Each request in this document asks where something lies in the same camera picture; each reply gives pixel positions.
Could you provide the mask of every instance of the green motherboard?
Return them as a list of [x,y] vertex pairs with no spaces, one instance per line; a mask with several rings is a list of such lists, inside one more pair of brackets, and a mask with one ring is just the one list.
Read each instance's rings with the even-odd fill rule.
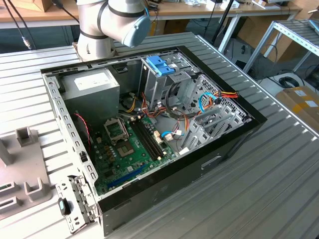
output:
[[[156,143],[156,137],[153,135],[156,129],[151,120],[142,118],[140,123],[143,123],[145,130],[154,140],[153,143]],[[105,194],[176,157],[174,151],[163,142],[161,144],[157,143],[159,149],[163,152],[162,157],[152,158],[149,154],[152,151],[144,147],[145,142],[143,140],[145,138],[141,137],[136,128],[133,130],[133,127],[136,126],[129,121],[122,124],[129,137],[125,141],[117,141],[116,145],[111,144],[110,136],[103,126],[95,129],[94,134],[91,135],[93,144],[91,145],[90,157],[98,173],[98,180],[95,182],[98,195]],[[121,133],[117,125],[108,128],[108,130],[111,137]]]

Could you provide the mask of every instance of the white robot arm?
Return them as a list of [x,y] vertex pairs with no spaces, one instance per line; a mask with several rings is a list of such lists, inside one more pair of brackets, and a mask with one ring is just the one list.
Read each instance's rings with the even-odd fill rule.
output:
[[141,0],[78,0],[77,5],[81,30],[77,50],[85,61],[112,56],[113,39],[135,47],[149,31]]

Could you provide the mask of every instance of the metal case frame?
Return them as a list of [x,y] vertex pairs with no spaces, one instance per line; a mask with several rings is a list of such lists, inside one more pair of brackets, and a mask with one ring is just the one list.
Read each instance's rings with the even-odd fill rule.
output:
[[[170,51],[181,52],[196,67],[201,69],[210,79],[212,79],[219,88],[224,91],[234,92],[234,89],[231,86],[229,86],[184,46],[141,52],[112,59],[77,63],[41,71],[44,78],[46,78],[47,90],[51,91],[49,95],[52,96],[51,103],[56,110],[56,116],[59,120],[64,121],[64,124],[60,123],[60,128],[64,128],[64,130],[69,132],[69,135],[74,136],[67,138],[69,142],[68,145],[71,145],[70,152],[74,153],[74,164],[78,167],[79,171],[83,171],[87,180],[90,180],[91,178],[94,179],[94,177],[96,178],[97,173],[90,160],[85,160],[85,157],[79,156],[80,153],[85,151],[85,148],[80,144],[81,139],[79,136],[74,134],[74,132],[73,134],[71,132],[73,130],[72,126],[74,125],[71,119],[65,117],[66,114],[64,109],[62,110],[65,105],[58,97],[58,94],[56,94],[58,93],[58,87],[57,84],[53,82],[55,77],[59,74],[70,74],[72,71],[79,72],[92,67],[104,67],[111,65],[112,62],[125,62],[125,59],[129,60],[137,58],[136,55],[146,57],[148,54],[165,54]],[[218,163],[229,158],[245,142],[245,140],[253,132],[256,132],[267,120],[244,98],[240,97],[236,102],[242,110],[249,114],[251,118],[250,122],[245,123],[243,126],[234,129],[226,135],[223,135],[222,137],[214,140],[214,142],[208,143],[195,151],[190,151],[184,154],[179,160],[166,165],[158,171],[145,176],[121,190],[116,191],[112,195],[96,199],[101,213],[100,222],[103,227],[104,236],[109,235],[109,233],[113,230],[116,230],[140,213],[149,209],[153,205],[156,205],[188,184],[191,184],[203,174],[214,168]]]

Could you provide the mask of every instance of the blue latch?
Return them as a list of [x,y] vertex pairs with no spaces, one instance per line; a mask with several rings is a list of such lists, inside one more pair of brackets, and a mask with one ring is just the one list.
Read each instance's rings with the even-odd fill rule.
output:
[[148,62],[160,76],[175,72],[175,69],[169,67],[166,61],[162,60],[159,56],[149,56],[146,58],[146,62]]

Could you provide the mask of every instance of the slotted aluminum surface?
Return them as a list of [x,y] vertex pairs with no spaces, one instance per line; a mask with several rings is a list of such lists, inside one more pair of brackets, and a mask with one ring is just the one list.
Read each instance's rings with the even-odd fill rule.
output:
[[[148,37],[123,54],[185,45],[267,122],[234,157],[122,226],[112,239],[314,239],[319,234],[319,143],[314,134],[192,33]],[[3,238],[102,238],[97,223],[71,236],[54,184],[75,175],[39,69],[78,62],[72,47],[0,55],[0,134],[38,130],[53,198],[0,221]]]
[[319,35],[307,20],[276,21],[274,29],[319,56]]

